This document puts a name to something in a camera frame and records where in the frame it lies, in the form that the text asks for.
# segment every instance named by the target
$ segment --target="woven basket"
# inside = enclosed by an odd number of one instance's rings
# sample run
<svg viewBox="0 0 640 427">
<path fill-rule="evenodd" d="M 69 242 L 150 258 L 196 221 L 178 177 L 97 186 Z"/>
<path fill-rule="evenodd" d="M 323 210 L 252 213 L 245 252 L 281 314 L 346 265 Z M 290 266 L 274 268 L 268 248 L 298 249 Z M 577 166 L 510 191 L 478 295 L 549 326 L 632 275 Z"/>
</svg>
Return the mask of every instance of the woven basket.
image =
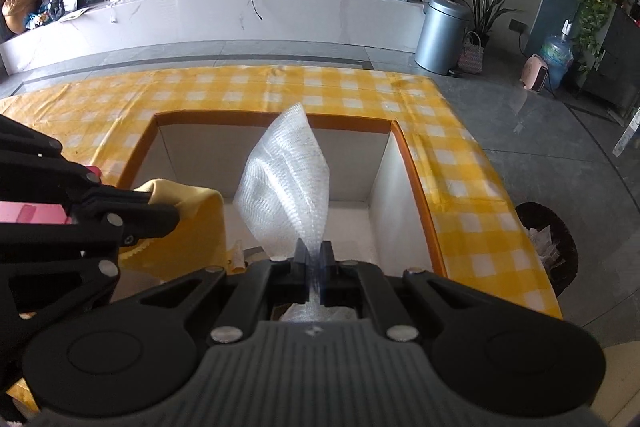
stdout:
<svg viewBox="0 0 640 427">
<path fill-rule="evenodd" d="M 476 36 L 478 44 L 474 44 L 472 36 Z M 458 67 L 465 73 L 482 73 L 483 56 L 484 48 L 482 47 L 480 36 L 476 32 L 467 33 L 463 44 L 462 55 L 460 55 L 458 59 Z"/>
</svg>

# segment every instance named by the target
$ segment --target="table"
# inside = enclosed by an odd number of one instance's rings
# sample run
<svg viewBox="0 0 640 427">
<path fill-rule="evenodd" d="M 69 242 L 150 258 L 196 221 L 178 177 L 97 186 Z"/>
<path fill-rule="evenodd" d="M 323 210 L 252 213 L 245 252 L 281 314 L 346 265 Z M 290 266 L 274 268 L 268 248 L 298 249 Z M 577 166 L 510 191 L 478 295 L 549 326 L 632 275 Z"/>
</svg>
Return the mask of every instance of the table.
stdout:
<svg viewBox="0 0 640 427">
<path fill-rule="evenodd" d="M 0 44 L 8 74 L 87 55 L 176 42 L 285 40 L 414 52 L 422 3 L 398 0 L 130 0 L 103 3 Z"/>
<path fill-rule="evenodd" d="M 118 185 L 155 114 L 177 109 L 281 112 L 397 121 L 433 217 L 446 275 L 560 317 L 546 272 L 498 174 L 423 76 L 298 66 L 144 71 L 65 84 L 0 101 L 9 118 L 59 139 L 69 160 Z"/>
</svg>

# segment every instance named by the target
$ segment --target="yellow checkered tablecloth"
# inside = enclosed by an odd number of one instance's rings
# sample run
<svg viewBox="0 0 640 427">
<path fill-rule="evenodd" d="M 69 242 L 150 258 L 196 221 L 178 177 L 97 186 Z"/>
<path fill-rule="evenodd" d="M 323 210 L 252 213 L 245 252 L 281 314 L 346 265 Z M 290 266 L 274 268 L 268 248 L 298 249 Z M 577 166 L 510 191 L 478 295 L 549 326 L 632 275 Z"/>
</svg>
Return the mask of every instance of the yellow checkered tablecloth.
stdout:
<svg viewBox="0 0 640 427">
<path fill-rule="evenodd" d="M 144 71 L 0 101 L 9 118 L 59 139 L 69 160 L 116 184 L 148 122 L 177 109 L 395 120 L 406 139 L 451 279 L 560 316 L 558 302 L 500 178 L 433 82 L 383 71 L 224 66 Z"/>
</svg>

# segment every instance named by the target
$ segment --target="pink object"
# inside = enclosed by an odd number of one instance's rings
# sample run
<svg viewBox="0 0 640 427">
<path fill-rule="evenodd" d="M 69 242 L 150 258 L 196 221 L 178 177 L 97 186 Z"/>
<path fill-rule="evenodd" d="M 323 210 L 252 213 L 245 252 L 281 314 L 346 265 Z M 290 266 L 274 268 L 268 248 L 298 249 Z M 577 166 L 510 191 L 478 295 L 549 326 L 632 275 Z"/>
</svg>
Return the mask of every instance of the pink object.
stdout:
<svg viewBox="0 0 640 427">
<path fill-rule="evenodd" d="M 548 76 L 549 68 L 547 68 L 546 62 L 538 55 L 533 55 L 524 65 L 520 81 L 526 89 L 540 92 Z"/>
<path fill-rule="evenodd" d="M 68 225 L 71 218 L 60 204 L 0 201 L 0 223 Z"/>
<path fill-rule="evenodd" d="M 88 165 L 85 165 L 85 167 L 88 168 L 91 172 L 93 172 L 96 176 L 98 176 L 98 178 L 100 178 L 100 181 L 102 181 L 102 171 L 100 169 L 98 169 L 97 167 L 88 166 Z"/>
</svg>

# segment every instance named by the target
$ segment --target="screw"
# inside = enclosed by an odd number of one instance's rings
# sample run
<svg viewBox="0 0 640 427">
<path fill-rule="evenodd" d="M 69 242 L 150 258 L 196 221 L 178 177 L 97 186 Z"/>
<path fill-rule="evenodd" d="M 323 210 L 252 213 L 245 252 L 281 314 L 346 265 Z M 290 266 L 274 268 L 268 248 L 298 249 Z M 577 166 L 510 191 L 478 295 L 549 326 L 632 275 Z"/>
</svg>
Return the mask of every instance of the screw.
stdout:
<svg viewBox="0 0 640 427">
<path fill-rule="evenodd" d="M 242 330 L 235 326 L 220 326 L 211 330 L 211 338 L 220 344 L 231 344 L 242 338 Z"/>
<path fill-rule="evenodd" d="M 107 214 L 107 221 L 114 227 L 122 226 L 122 218 L 118 214 Z"/>
<path fill-rule="evenodd" d="M 409 342 L 418 337 L 418 330 L 413 326 L 398 324 L 396 326 L 391 326 L 386 330 L 386 336 L 388 336 L 392 341 Z"/>
<path fill-rule="evenodd" d="M 109 259 L 102 259 L 98 263 L 98 270 L 100 270 L 107 277 L 116 277 L 118 274 L 118 267 L 113 264 Z"/>
<path fill-rule="evenodd" d="M 95 172 L 87 172 L 87 174 L 85 174 L 85 176 L 87 178 L 87 180 L 89 180 L 92 183 L 100 183 L 100 178 L 98 177 L 98 174 L 96 174 Z"/>
<path fill-rule="evenodd" d="M 306 328 L 305 333 L 308 334 L 310 337 L 317 337 L 323 331 L 324 330 L 320 326 L 313 325 L 310 328 Z"/>
</svg>

